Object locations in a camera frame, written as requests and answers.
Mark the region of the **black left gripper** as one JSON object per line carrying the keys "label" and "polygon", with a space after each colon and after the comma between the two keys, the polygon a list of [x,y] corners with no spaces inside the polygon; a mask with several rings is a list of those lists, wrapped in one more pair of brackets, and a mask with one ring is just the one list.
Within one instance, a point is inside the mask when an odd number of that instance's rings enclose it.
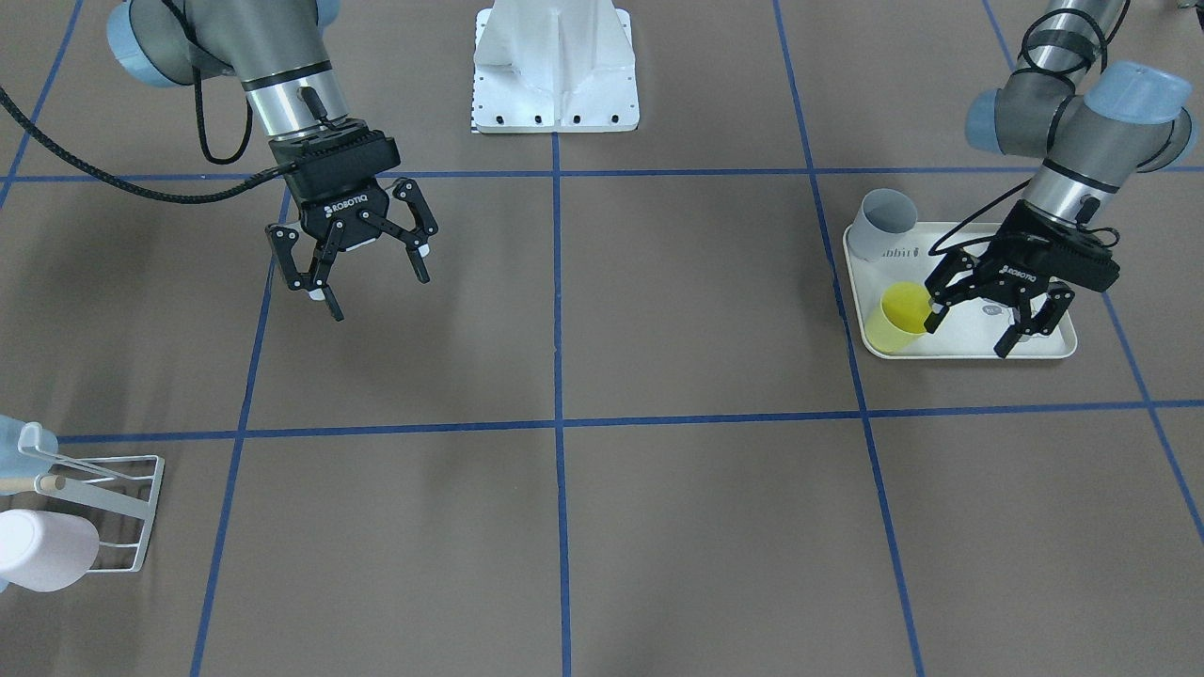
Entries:
{"label": "black left gripper", "polygon": [[1027,336],[1049,336],[1063,320],[1075,287],[1108,292],[1119,279],[1111,245],[1092,228],[1063,226],[1026,202],[1016,204],[990,237],[942,247],[927,278],[929,314],[926,332],[936,334],[955,305],[986,299],[1013,312],[1010,326],[995,345],[1007,359]]}

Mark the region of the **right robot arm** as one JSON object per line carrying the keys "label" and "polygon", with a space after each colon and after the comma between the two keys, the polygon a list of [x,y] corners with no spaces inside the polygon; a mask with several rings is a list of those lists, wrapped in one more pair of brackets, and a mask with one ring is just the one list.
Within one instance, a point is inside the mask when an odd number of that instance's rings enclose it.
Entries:
{"label": "right robot arm", "polygon": [[394,237],[427,283],[438,226],[415,181],[379,184],[400,153],[350,114],[323,40],[337,13],[336,1],[123,1],[106,30],[116,60],[147,86],[241,83],[299,210],[295,223],[266,228],[276,266],[342,320],[330,285],[340,253]]}

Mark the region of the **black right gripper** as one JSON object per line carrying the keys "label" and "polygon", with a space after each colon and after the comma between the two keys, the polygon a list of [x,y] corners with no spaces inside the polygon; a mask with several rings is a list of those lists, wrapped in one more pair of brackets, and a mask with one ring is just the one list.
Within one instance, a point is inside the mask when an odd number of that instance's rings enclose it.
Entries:
{"label": "black right gripper", "polygon": [[414,179],[397,179],[383,189],[378,175],[309,171],[283,166],[285,183],[299,208],[297,226],[268,226],[268,245],[277,269],[293,292],[318,294],[336,322],[346,316],[330,285],[340,253],[388,236],[405,245],[413,273],[421,284],[431,278],[425,264],[427,241],[438,232]]}

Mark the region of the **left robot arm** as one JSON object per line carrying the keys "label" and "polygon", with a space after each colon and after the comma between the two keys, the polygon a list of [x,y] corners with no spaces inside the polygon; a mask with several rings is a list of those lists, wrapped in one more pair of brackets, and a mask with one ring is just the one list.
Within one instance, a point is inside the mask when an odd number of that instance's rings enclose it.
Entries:
{"label": "left robot arm", "polygon": [[1023,336],[1050,335],[1076,289],[1108,292],[1117,283],[1112,248],[1100,239],[1100,214],[1126,179],[1170,167],[1191,153],[1200,128],[1178,73],[1112,61],[1111,39],[1125,1],[1054,1],[1023,33],[1007,86],[984,92],[966,119],[980,151],[1039,160],[1035,176],[1011,189],[1016,204],[1001,226],[972,243],[942,237],[925,285],[934,332],[955,305],[986,299],[1013,320],[993,351],[1010,355]]}

